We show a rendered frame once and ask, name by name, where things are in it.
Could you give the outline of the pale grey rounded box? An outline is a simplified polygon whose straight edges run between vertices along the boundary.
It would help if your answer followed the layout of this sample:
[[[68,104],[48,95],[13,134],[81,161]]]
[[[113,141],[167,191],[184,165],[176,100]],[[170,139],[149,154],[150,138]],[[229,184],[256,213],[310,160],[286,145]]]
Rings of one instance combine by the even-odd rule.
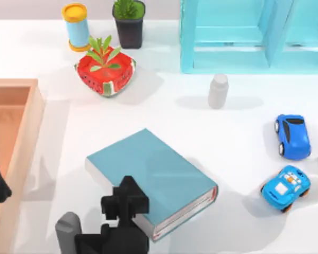
[[[61,254],[77,254],[75,236],[82,233],[81,221],[74,212],[66,212],[55,225]]]

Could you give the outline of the pale grey bottle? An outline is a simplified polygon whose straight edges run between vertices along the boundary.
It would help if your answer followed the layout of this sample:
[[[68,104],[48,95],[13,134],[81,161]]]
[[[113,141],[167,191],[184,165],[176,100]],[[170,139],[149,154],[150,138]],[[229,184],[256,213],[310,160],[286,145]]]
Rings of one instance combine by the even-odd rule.
[[[229,84],[224,74],[216,74],[210,82],[208,104],[213,109],[220,109],[225,105]]]

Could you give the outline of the salmon-coloured shallow box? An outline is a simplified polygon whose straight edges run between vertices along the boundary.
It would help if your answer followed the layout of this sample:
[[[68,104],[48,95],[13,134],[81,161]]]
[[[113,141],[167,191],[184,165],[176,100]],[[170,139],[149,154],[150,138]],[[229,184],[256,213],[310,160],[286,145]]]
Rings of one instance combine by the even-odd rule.
[[[0,171],[12,190],[0,204],[0,254],[9,254],[15,238],[44,106],[37,79],[0,79]]]

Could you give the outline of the teal book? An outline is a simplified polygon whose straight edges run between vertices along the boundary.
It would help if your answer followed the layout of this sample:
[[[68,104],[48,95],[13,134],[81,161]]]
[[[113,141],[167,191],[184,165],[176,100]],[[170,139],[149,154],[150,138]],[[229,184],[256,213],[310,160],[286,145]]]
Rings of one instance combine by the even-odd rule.
[[[218,185],[148,129],[85,159],[85,168],[106,193],[132,176],[149,198],[149,213],[134,222],[158,241],[215,201]]]

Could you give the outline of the watermelon pattern plant pot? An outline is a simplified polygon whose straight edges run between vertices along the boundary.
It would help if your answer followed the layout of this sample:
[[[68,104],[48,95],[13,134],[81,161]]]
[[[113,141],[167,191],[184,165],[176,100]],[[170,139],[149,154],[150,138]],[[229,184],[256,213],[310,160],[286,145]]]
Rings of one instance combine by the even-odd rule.
[[[79,78],[90,89],[104,97],[121,92],[131,81],[136,61],[110,45],[112,36],[105,39],[89,37],[86,55],[74,65]]]

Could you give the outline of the yellow and blue can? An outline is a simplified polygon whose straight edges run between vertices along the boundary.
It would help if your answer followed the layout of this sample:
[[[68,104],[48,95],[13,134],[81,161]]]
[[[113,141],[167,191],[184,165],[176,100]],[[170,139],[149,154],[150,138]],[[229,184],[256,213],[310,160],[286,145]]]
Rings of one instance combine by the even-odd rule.
[[[66,22],[69,47],[76,52],[90,50],[86,6],[81,3],[70,3],[62,8],[61,14]]]

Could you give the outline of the black pot with green plant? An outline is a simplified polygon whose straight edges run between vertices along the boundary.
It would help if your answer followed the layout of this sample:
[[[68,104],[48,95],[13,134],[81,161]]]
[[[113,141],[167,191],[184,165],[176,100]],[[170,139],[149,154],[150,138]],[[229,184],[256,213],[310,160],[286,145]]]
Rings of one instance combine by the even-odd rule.
[[[123,49],[141,48],[145,11],[145,4],[141,0],[115,0],[112,15]]]

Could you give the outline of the light blue rack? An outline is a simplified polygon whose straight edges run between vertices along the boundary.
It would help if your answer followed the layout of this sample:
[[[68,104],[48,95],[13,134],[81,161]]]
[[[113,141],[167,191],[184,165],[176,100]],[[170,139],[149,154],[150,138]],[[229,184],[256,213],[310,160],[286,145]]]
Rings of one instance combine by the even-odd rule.
[[[180,0],[189,74],[318,74],[318,0]]]

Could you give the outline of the light blue toy police car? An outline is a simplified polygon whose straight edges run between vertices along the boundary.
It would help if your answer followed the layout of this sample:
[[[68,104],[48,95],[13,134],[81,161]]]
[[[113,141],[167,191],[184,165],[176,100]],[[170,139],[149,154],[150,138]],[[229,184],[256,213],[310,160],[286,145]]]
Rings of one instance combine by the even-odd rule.
[[[310,178],[299,168],[287,165],[260,189],[262,197],[277,210],[286,213],[292,204],[308,193]]]

